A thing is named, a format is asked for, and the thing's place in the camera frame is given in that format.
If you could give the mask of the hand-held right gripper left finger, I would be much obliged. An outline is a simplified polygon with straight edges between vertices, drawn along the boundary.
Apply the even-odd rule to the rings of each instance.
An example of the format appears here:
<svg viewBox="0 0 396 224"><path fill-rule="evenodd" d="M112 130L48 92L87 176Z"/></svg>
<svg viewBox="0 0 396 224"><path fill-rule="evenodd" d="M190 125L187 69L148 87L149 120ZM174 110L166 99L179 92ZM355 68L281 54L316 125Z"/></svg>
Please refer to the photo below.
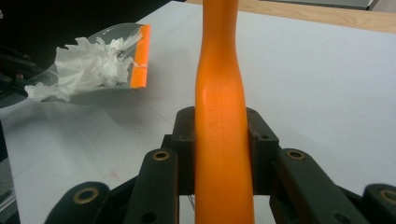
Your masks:
<svg viewBox="0 0 396 224"><path fill-rule="evenodd" d="M192 195L195 168L195 108L193 106L177 112L171 148L178 155L179 194Z"/></svg>

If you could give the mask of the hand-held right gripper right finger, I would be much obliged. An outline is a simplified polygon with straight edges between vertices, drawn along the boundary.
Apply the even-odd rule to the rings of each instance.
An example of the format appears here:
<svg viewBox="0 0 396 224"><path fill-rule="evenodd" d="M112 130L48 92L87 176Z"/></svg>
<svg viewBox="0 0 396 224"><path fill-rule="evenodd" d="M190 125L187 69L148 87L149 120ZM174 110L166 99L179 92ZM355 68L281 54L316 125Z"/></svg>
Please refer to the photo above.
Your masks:
<svg viewBox="0 0 396 224"><path fill-rule="evenodd" d="M252 167L253 193L269 195L271 191L272 162L279 140L262 116L247 108L247 125Z"/></svg>

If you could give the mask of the orange brush handle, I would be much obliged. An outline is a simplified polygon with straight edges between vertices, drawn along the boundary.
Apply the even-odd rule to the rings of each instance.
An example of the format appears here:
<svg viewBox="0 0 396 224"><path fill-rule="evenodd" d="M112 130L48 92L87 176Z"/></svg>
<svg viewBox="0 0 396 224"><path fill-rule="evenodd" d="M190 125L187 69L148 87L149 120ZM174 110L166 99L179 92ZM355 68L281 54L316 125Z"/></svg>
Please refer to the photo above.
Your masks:
<svg viewBox="0 0 396 224"><path fill-rule="evenodd" d="M248 119L235 29L238 0L203 0L195 88L195 223L254 224Z"/></svg>

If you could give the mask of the pile of torn white tissue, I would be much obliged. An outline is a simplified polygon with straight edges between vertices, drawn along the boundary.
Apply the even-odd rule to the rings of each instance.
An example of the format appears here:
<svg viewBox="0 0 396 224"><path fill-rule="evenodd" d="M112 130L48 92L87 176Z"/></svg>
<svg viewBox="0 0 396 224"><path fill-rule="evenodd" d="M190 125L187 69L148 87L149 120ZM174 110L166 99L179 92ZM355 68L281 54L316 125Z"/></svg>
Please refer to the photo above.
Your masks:
<svg viewBox="0 0 396 224"><path fill-rule="evenodd" d="M149 35L138 31L106 42L79 37L75 45L56 50L57 82L26 86L27 97L37 101L68 102L82 93L101 89L140 89L147 86Z"/></svg>

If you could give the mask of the grey dustpan with orange edge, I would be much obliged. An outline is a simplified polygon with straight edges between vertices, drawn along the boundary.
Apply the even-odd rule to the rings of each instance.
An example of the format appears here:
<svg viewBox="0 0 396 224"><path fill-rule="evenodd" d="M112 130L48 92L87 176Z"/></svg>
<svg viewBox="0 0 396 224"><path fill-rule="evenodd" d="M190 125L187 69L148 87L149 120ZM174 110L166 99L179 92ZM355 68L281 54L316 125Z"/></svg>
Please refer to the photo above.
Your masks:
<svg viewBox="0 0 396 224"><path fill-rule="evenodd" d="M56 49L44 70L14 49L0 47L0 108L25 99L68 102L89 91L147 85L150 26L122 23Z"/></svg>

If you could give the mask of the wooden table edge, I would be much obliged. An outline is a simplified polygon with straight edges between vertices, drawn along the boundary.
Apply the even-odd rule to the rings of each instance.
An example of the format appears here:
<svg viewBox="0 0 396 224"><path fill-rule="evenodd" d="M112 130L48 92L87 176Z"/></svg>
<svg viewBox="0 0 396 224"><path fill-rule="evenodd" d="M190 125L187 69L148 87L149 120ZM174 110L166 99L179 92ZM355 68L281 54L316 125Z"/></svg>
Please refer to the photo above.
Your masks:
<svg viewBox="0 0 396 224"><path fill-rule="evenodd" d="M190 4L228 7L249 13L312 21L396 35L396 13L316 7L258 0L187 0Z"/></svg>

